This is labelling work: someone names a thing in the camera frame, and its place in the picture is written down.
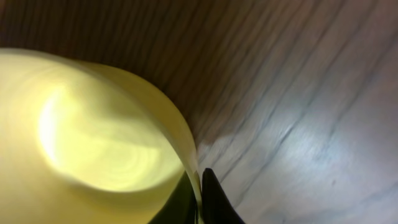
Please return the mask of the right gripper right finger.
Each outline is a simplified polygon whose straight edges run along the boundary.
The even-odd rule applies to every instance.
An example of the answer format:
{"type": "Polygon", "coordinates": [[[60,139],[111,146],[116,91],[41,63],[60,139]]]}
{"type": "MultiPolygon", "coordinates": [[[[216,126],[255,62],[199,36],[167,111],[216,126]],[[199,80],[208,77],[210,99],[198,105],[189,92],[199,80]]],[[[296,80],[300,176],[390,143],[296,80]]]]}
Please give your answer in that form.
{"type": "Polygon", "coordinates": [[[212,169],[204,170],[201,188],[203,219],[206,224],[244,224],[212,169]]]}

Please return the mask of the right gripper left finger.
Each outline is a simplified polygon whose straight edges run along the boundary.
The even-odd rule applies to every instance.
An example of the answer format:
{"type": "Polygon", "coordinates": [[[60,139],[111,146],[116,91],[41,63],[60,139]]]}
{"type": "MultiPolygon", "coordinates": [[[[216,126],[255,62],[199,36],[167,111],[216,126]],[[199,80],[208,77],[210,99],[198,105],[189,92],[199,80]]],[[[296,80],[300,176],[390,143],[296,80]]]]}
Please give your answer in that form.
{"type": "Polygon", "coordinates": [[[197,201],[188,178],[184,173],[166,204],[149,224],[196,224],[197,201]]]}

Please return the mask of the yellow small bowl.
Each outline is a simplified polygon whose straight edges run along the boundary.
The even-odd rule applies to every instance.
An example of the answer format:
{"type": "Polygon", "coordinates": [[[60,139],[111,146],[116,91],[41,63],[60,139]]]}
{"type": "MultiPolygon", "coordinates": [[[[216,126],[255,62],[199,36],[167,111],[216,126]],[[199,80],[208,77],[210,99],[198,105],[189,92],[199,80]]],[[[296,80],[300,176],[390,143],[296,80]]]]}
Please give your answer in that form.
{"type": "Polygon", "coordinates": [[[158,88],[93,62],[1,50],[1,222],[149,223],[196,148],[158,88]]]}

